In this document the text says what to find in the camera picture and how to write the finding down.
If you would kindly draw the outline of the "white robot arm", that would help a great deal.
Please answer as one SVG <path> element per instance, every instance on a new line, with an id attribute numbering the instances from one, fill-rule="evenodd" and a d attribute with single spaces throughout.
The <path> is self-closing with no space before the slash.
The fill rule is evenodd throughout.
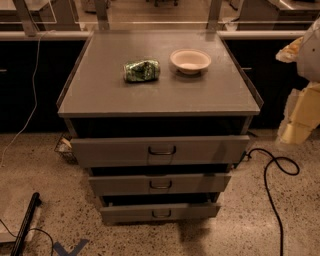
<path id="1" fill-rule="evenodd" d="M 299 145 L 320 125 L 320 19 L 275 58 L 284 63 L 295 62 L 298 75 L 309 81 L 304 89 L 293 90 L 289 95 L 278 130 L 281 143 Z"/>

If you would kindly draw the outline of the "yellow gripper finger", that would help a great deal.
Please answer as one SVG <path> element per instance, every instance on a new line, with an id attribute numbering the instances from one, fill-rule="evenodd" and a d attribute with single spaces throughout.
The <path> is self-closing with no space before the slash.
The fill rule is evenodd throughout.
<path id="1" fill-rule="evenodd" d="M 320 125 L 320 83 L 310 82 L 304 89 L 293 89 L 284 109 L 278 139 L 287 145 L 302 144 Z"/>
<path id="2" fill-rule="evenodd" d="M 275 56 L 278 61 L 284 63 L 295 62 L 298 58 L 299 50 L 302 44 L 303 38 L 299 37 L 289 45 L 282 48 Z"/>

